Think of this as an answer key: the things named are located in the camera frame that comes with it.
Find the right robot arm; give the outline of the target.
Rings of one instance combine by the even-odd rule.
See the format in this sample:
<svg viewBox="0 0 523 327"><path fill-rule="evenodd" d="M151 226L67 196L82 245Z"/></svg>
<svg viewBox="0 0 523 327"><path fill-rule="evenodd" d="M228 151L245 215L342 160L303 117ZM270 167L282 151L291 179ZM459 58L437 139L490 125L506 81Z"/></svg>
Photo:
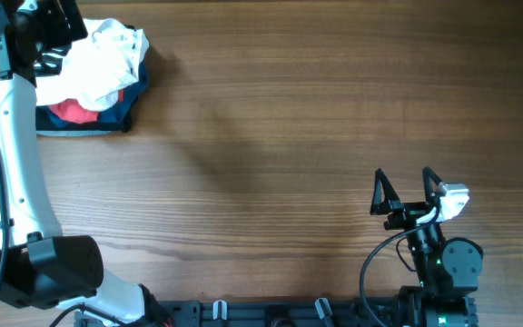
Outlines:
<svg viewBox="0 0 523 327"><path fill-rule="evenodd" d="M479 287L484 252L469 239L446 239L440 225L458 216L469 201L463 183L446 183L431 168L422 169L425 199L404 203L387 175L374 173L370 214L385 215L387 231L397 230L377 245L360 269L360 300L375 326L476 326L477 308L470 297ZM390 306L371 304L366 296L367 269L390 243L405 241L417 275L417 286L402 286Z"/></svg>

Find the white t-shirt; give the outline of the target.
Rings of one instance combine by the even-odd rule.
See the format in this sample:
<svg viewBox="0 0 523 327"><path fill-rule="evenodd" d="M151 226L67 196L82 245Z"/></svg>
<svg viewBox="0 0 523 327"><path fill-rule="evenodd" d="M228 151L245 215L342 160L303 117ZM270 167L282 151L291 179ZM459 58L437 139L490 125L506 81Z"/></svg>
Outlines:
<svg viewBox="0 0 523 327"><path fill-rule="evenodd" d="M84 19L85 39L72 43L59 75L38 77L39 106L73 99L84 109L102 112L118 100L118 92L140 81L140 65L149 49L143 29L113 18Z"/></svg>

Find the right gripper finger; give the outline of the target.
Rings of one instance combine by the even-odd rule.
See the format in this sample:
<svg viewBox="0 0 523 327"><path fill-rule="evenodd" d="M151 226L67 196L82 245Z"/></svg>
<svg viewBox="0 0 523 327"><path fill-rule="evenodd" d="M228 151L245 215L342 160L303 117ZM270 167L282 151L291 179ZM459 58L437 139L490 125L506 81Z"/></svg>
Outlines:
<svg viewBox="0 0 523 327"><path fill-rule="evenodd" d="M426 202L435 205L437 201L435 189L442 183L442 179L428 166L422 169L422 178Z"/></svg>
<svg viewBox="0 0 523 327"><path fill-rule="evenodd" d="M398 211L402 202L387 175L379 168L375 171L374 190L370 205L371 215L383 215Z"/></svg>

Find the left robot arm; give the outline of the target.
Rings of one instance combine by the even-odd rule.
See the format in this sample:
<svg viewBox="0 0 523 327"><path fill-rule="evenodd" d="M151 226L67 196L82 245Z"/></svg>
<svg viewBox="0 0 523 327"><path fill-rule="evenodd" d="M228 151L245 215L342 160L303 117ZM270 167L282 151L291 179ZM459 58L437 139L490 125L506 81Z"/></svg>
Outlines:
<svg viewBox="0 0 523 327"><path fill-rule="evenodd" d="M96 241L62 231L36 139L36 80L44 55L86 37L73 1L0 1L0 302L81 312L102 326L169 326L141 284L104 268Z"/></svg>

